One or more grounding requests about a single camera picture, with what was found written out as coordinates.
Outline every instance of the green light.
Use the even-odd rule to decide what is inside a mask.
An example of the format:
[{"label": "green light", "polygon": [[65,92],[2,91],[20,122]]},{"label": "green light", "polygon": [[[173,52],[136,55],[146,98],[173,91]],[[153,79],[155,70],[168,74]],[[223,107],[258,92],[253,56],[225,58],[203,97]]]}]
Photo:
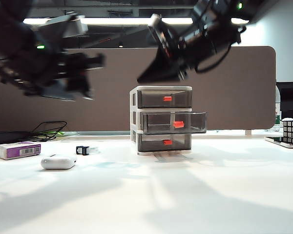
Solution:
[{"label": "green light", "polygon": [[43,50],[44,49],[44,45],[37,45],[37,49]]},{"label": "green light", "polygon": [[238,10],[241,10],[243,8],[243,4],[241,2],[239,2],[238,5],[236,6],[236,8]]}]

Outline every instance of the red drawer handle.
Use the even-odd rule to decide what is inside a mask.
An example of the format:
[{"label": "red drawer handle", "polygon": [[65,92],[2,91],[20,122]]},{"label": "red drawer handle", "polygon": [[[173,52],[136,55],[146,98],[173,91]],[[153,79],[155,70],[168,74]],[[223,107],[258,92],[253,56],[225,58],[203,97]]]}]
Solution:
[{"label": "red drawer handle", "polygon": [[185,126],[183,121],[174,121],[175,128],[183,128]]},{"label": "red drawer handle", "polygon": [[172,100],[172,96],[163,97],[163,101],[171,101],[171,100]]},{"label": "red drawer handle", "polygon": [[164,145],[172,145],[172,140],[163,140]]}]

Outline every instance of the black monitor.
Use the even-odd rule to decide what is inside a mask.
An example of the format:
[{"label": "black monitor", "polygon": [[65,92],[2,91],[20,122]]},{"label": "black monitor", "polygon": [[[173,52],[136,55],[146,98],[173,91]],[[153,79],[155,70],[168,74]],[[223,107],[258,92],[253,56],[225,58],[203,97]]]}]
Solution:
[{"label": "black monitor", "polygon": [[293,118],[293,82],[277,82],[280,91],[282,118]]}]

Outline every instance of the ceiling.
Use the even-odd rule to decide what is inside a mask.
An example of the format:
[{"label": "ceiling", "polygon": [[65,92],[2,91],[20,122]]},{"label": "ceiling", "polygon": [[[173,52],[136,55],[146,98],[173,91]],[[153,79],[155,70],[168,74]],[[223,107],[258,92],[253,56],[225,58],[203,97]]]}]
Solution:
[{"label": "ceiling", "polygon": [[[263,0],[257,19],[277,0]],[[189,17],[197,0],[37,0],[28,18],[57,17],[72,12],[86,17],[149,18],[153,13],[164,18]],[[177,31],[185,26],[175,27]],[[88,26],[85,35],[64,39],[65,48],[124,48],[154,47],[146,26],[110,27]]]}]

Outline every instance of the robotic arm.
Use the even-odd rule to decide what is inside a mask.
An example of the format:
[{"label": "robotic arm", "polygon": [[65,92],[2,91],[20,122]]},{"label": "robotic arm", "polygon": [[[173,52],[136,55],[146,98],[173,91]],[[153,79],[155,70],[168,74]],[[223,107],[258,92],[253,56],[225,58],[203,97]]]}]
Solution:
[{"label": "robotic arm", "polygon": [[[180,35],[153,14],[148,25],[159,48],[152,64],[137,79],[139,83],[180,81],[187,69],[204,73],[215,68],[229,53],[231,45],[240,43],[246,30],[233,19],[251,21],[262,0],[199,0],[192,13],[193,24]],[[214,64],[201,68],[200,63],[225,51]]]},{"label": "robotic arm", "polygon": [[103,55],[67,54],[61,46],[63,37],[83,33],[86,25],[80,16],[68,15],[32,29],[23,23],[32,2],[0,0],[1,82],[12,83],[27,96],[92,98],[86,70],[103,67]]}]

